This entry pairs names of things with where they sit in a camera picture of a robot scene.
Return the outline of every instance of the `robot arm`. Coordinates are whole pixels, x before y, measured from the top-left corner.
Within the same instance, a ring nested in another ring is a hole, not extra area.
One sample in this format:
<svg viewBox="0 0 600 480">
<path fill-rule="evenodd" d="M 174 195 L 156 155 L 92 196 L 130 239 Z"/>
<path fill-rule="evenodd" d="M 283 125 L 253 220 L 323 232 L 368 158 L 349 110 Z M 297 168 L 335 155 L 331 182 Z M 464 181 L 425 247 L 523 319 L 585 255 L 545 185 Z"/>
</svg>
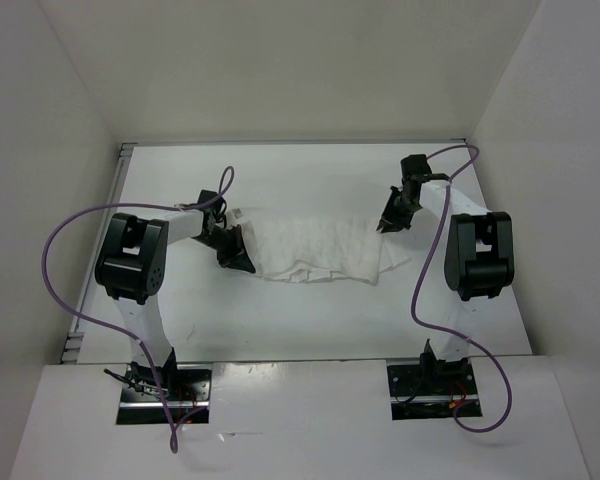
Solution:
<svg viewBox="0 0 600 480">
<path fill-rule="evenodd" d="M 413 215 L 422 208 L 442 216 L 446 185 L 432 182 L 448 180 L 447 175 L 432 173 L 426 155 L 410 155 L 400 165 L 402 188 L 391 187 L 378 224 L 381 233 L 411 228 Z M 444 262 L 447 285 L 463 302 L 498 296 L 503 287 L 511 285 L 514 275 L 511 217 L 505 212 L 490 212 L 453 187 L 449 209 Z M 479 250 L 478 244 L 491 248 Z"/>
<path fill-rule="evenodd" d="M 198 203 L 215 196 L 203 190 Z M 157 295 L 164 280 L 167 246 L 193 238 L 216 250 L 222 267 L 255 272 L 240 226 L 227 230 L 218 225 L 225 207 L 219 199 L 206 210 L 174 212 L 162 220 L 116 213 L 109 223 L 96 262 L 96 281 L 114 300 L 125 329 L 142 339 L 163 381 L 161 386 L 154 385 L 149 362 L 132 341 L 131 372 L 120 380 L 138 391 L 161 387 L 173 392 L 178 382 L 175 350 L 164 333 Z"/>
</svg>

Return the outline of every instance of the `crumpled white towel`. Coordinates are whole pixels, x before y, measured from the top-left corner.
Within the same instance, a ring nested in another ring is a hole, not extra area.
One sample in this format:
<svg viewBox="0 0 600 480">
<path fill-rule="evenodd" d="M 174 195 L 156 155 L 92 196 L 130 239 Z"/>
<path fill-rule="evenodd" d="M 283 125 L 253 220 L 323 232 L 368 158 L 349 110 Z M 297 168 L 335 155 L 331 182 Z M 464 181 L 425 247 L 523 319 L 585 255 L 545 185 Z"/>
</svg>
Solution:
<svg viewBox="0 0 600 480">
<path fill-rule="evenodd" d="M 227 213 L 241 224 L 256 276 L 289 283 L 350 278 L 375 285 L 381 272 L 411 259 L 404 237 L 380 235 L 378 219 L 347 217 L 249 218 Z"/>
</svg>

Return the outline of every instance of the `purple cable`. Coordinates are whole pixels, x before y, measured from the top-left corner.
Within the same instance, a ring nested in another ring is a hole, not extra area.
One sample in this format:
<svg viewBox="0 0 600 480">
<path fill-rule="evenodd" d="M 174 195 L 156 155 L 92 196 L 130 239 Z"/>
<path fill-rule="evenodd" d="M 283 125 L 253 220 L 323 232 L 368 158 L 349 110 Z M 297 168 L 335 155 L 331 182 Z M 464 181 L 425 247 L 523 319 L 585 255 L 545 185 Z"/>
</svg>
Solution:
<svg viewBox="0 0 600 480">
<path fill-rule="evenodd" d="M 223 188 L 225 177 L 226 177 L 227 173 L 229 173 L 229 172 L 231 173 L 231 177 L 229 178 L 229 181 L 227 182 L 226 187 Z M 227 193 L 227 190 L 229 190 L 229 188 L 231 187 L 231 184 L 233 183 L 234 176 L 235 176 L 235 170 L 232 166 L 228 166 L 227 168 L 225 168 L 224 171 L 222 172 L 222 177 L 220 178 L 220 186 L 218 187 L 218 195 L 216 195 L 211 200 L 201 203 L 199 205 L 191 204 L 191 205 L 185 205 L 180 208 L 180 207 L 169 207 L 169 206 L 165 206 L 165 205 L 153 205 L 153 204 L 149 204 L 149 203 L 108 203 L 105 205 L 98 205 L 95 207 L 85 208 L 84 210 L 74 213 L 73 215 L 71 215 L 70 217 L 65 219 L 62 223 L 60 223 L 60 225 L 58 225 L 53 230 L 53 232 L 51 232 L 51 235 L 49 235 L 49 238 L 47 238 L 47 241 L 44 244 L 44 248 L 42 249 L 42 258 L 40 261 L 40 264 L 41 264 L 40 266 L 41 266 L 41 270 L 42 270 L 42 280 L 44 281 L 44 286 L 47 288 L 47 291 L 51 295 L 51 298 L 53 298 L 58 305 L 60 305 L 64 310 L 66 310 L 70 314 L 75 315 L 76 317 L 78 317 L 82 320 L 86 320 L 87 322 L 95 323 L 96 325 L 110 328 L 111 330 L 115 330 L 116 332 L 124 333 L 126 336 L 128 336 L 132 340 L 136 341 L 138 343 L 138 345 L 140 346 L 140 348 L 142 349 L 142 352 L 147 357 L 147 361 L 149 362 L 149 368 L 151 369 L 151 375 L 153 376 L 153 380 L 156 384 L 156 387 L 158 387 L 159 385 L 162 384 L 160 374 L 158 373 L 158 370 L 155 366 L 155 363 L 153 362 L 153 358 L 151 357 L 149 350 L 145 346 L 144 342 L 140 339 L 140 337 L 138 337 L 135 333 L 133 333 L 129 330 L 126 330 L 122 327 L 118 327 L 117 325 L 113 325 L 111 323 L 107 323 L 102 320 L 98 320 L 97 318 L 90 317 L 89 315 L 85 315 L 84 313 L 81 313 L 78 310 L 76 310 L 75 308 L 73 308 L 71 305 L 69 305 L 67 302 L 65 302 L 62 298 L 60 298 L 58 293 L 53 288 L 53 285 L 51 284 L 51 280 L 49 279 L 49 268 L 47 265 L 47 259 L 49 257 L 49 249 L 51 248 L 51 243 L 56 238 L 56 236 L 62 231 L 62 229 L 64 229 L 64 227 L 69 225 L 71 222 L 82 217 L 83 215 L 87 215 L 88 213 L 92 213 L 92 212 L 97 212 L 99 210 L 108 210 L 110 208 L 122 208 L 122 207 L 150 208 L 150 209 L 154 209 L 154 210 L 166 210 L 166 211 L 171 211 L 171 212 L 179 212 L 179 211 L 186 211 L 186 210 L 203 210 L 203 209 L 213 205 L 213 203 L 216 200 L 218 200 L 219 198 L 224 196 L 225 193 Z M 185 421 L 187 421 L 193 414 L 202 410 L 204 407 L 193 409 L 191 412 L 187 413 L 184 417 L 182 417 L 180 419 L 180 421 L 176 424 L 173 421 L 173 416 L 171 415 L 171 411 L 169 410 L 169 406 L 167 404 L 167 399 L 164 395 L 164 392 L 162 391 L 162 388 L 156 388 L 156 390 L 158 390 L 158 396 L 160 397 L 160 402 L 162 403 L 162 408 L 164 409 L 165 416 L 167 417 L 167 422 L 169 423 L 169 428 L 171 429 L 171 438 L 169 439 L 169 446 L 171 447 L 171 451 L 173 453 L 178 453 L 178 435 L 177 435 L 178 428 L 180 428 L 180 426 Z"/>
<path fill-rule="evenodd" d="M 493 362 L 493 364 L 496 366 L 496 368 L 500 372 L 500 375 L 502 375 L 502 380 L 504 380 L 504 386 L 507 389 L 507 408 L 505 408 L 504 413 L 498 419 L 498 421 L 496 421 L 492 425 L 489 425 L 488 427 L 484 427 L 484 428 L 469 427 L 469 426 L 463 424 L 458 419 L 458 411 L 463 406 L 465 406 L 469 403 L 472 403 L 473 401 L 462 402 L 453 409 L 453 419 L 456 421 L 456 423 L 461 428 L 463 428 L 464 430 L 467 430 L 469 432 L 472 432 L 472 433 L 487 433 L 487 432 L 491 432 L 491 431 L 495 430 L 500 425 L 502 425 L 505 422 L 505 420 L 507 419 L 507 417 L 509 416 L 509 413 L 511 413 L 511 404 L 513 403 L 513 393 L 511 391 L 511 384 L 509 383 L 509 378 L 507 377 L 507 374 L 505 373 L 504 369 L 502 368 L 502 365 L 500 365 L 500 362 L 498 361 L 498 359 L 489 350 L 484 348 L 482 345 L 480 345 L 475 340 L 472 340 L 471 338 L 469 338 L 467 335 L 464 335 L 463 333 L 460 333 L 457 330 L 453 330 L 451 328 L 442 327 L 440 325 L 434 325 L 432 323 L 424 322 L 424 321 L 420 320 L 418 318 L 418 315 L 416 314 L 416 305 L 418 303 L 418 295 L 420 295 L 420 290 L 422 289 L 422 284 L 424 283 L 425 276 L 427 275 L 427 271 L 429 270 L 429 266 L 431 265 L 431 261 L 433 260 L 433 255 L 435 254 L 436 249 L 438 248 L 438 244 L 440 243 L 440 238 L 442 237 L 442 231 L 444 229 L 444 223 L 445 223 L 445 220 L 447 219 L 447 214 L 449 213 L 449 203 L 451 201 L 451 183 L 458 175 L 460 175 L 460 173 L 462 173 L 466 168 L 468 168 L 470 165 L 472 165 L 476 161 L 476 159 L 478 158 L 478 155 L 480 155 L 480 149 L 478 147 L 476 147 L 475 145 L 454 145 L 452 147 L 447 147 L 447 148 L 443 148 L 442 150 L 438 150 L 437 152 L 432 153 L 431 155 L 429 155 L 427 157 L 427 160 L 430 160 L 433 157 L 440 155 L 441 153 L 448 152 L 449 150 L 455 150 L 458 148 L 467 148 L 469 150 L 473 150 L 473 154 L 471 155 L 471 157 L 467 163 L 462 165 L 458 170 L 453 172 L 453 174 L 451 174 L 451 176 L 449 177 L 449 183 L 447 184 L 446 195 L 444 198 L 444 208 L 442 210 L 442 216 L 440 217 L 440 222 L 438 223 L 438 229 L 436 230 L 436 235 L 433 238 L 433 243 L 431 243 L 431 248 L 429 249 L 427 258 L 424 261 L 424 264 L 422 265 L 422 270 L 420 271 L 418 281 L 416 282 L 416 287 L 413 291 L 413 297 L 411 297 L 411 316 L 413 317 L 413 321 L 416 322 L 421 327 L 429 328 L 431 330 L 437 330 L 439 332 L 445 332 L 450 335 L 455 335 L 456 337 L 459 337 L 459 338 L 469 342 L 471 345 L 473 345 L 478 350 L 480 350 L 482 353 L 484 353 L 487 357 L 489 357 L 489 359 Z"/>
</svg>

